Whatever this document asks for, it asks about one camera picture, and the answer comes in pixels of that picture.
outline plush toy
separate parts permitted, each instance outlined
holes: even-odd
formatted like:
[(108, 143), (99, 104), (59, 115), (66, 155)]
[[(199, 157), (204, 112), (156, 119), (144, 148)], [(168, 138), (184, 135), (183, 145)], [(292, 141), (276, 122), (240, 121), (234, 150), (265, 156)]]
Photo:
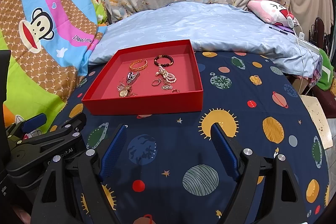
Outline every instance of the plush toy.
[(288, 17), (291, 17), (293, 22), (298, 24), (295, 16), (289, 13), (284, 6), (271, 0), (250, 0), (247, 3), (247, 8), (249, 8), (263, 22), (272, 25), (290, 28), (287, 21)]

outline green cloth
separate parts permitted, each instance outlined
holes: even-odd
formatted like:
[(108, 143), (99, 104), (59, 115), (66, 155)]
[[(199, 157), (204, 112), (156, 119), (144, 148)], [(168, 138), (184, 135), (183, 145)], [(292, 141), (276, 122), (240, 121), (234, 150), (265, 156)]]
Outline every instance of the green cloth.
[(316, 85), (321, 90), (328, 90), (331, 87), (333, 78), (334, 78), (334, 67), (331, 65), (329, 61), (329, 57), (327, 54), (320, 49), (320, 54), (322, 55), (322, 77), (316, 83)]

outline pearl strand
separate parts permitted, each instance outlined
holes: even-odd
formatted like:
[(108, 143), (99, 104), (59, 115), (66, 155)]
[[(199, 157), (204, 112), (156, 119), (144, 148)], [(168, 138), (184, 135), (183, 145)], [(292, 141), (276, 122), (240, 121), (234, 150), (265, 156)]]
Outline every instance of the pearl strand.
[(174, 74), (167, 72), (162, 66), (159, 66), (159, 71), (155, 75), (162, 75), (167, 83), (175, 83), (176, 77)]

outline beaded bracelet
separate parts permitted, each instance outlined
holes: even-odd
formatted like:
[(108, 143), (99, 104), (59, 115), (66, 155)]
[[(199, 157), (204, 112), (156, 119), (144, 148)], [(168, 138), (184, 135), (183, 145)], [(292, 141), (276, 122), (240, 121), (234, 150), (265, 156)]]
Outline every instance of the beaded bracelet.
[[(170, 63), (160, 64), (160, 63), (157, 62), (157, 60), (159, 58), (168, 58), (170, 60)], [(157, 57), (154, 58), (154, 65), (156, 65), (156, 66), (169, 67), (172, 64), (174, 64), (174, 59), (171, 56), (169, 56), (169, 55), (158, 55)]]

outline red tray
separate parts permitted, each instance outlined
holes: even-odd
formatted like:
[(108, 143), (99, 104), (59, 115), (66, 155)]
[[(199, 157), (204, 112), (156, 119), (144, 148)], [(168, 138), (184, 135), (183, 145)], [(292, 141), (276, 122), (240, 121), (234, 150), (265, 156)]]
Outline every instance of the red tray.
[[(162, 90), (162, 84), (152, 86), (158, 79), (155, 73), (158, 67), (154, 58), (158, 55), (170, 55), (174, 64), (167, 69), (177, 81), (173, 89)], [(137, 59), (146, 59), (148, 66), (140, 71), (140, 76), (132, 85), (136, 96), (119, 97), (117, 86), (127, 77), (129, 65)], [(158, 62), (168, 63), (167, 59)], [(82, 99), (83, 104), (93, 115), (148, 115), (161, 113), (179, 113), (201, 111), (203, 105), (203, 87), (196, 58), (190, 40), (161, 42), (118, 50), (105, 65)]]

